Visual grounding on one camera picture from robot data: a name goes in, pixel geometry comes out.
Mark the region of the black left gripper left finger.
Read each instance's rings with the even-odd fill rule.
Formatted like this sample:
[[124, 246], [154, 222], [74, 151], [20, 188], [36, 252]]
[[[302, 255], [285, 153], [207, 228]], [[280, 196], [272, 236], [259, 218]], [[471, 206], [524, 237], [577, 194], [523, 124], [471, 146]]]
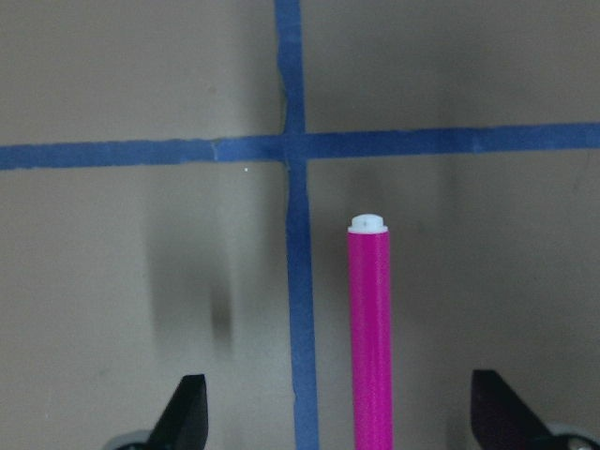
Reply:
[[147, 449], [203, 450], [208, 438], [208, 405], [203, 374], [186, 375], [158, 419]]

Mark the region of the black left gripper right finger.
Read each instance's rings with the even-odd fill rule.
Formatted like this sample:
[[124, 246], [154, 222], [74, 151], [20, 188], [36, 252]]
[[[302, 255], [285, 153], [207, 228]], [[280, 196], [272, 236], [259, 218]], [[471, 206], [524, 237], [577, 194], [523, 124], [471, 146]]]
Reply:
[[552, 449], [554, 435], [494, 370], [472, 372], [470, 424], [481, 449]]

